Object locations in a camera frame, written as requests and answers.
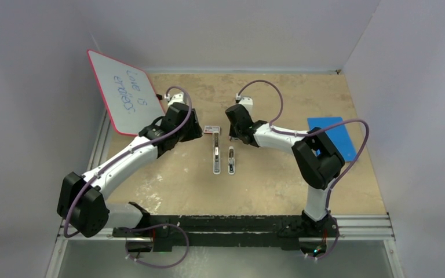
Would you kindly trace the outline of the white stapler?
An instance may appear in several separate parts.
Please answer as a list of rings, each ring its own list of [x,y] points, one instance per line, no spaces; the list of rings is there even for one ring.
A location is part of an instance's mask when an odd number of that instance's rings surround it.
[[[221,158],[220,158],[220,134],[215,132],[212,134],[213,139],[213,173],[221,173]]]

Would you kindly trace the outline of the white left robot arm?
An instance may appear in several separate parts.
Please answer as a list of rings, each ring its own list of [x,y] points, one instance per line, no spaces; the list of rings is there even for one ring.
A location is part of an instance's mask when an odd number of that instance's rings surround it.
[[[170,104],[165,116],[143,128],[133,141],[100,166],[71,172],[62,181],[58,215],[65,220],[64,236],[92,237],[104,228],[127,228],[136,237],[149,231],[148,212],[140,205],[106,204],[114,190],[137,170],[155,162],[179,142],[202,136],[196,110],[184,103]]]

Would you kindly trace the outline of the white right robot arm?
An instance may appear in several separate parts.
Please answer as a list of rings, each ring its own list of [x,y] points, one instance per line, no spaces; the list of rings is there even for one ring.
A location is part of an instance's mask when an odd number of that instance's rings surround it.
[[[253,121],[241,104],[225,110],[234,135],[246,145],[271,148],[292,154],[304,181],[308,185],[306,217],[302,228],[315,236],[324,230],[324,218],[329,211],[327,198],[333,182],[341,174],[345,160],[328,135],[316,127],[304,135],[286,129],[273,130],[263,120]]]

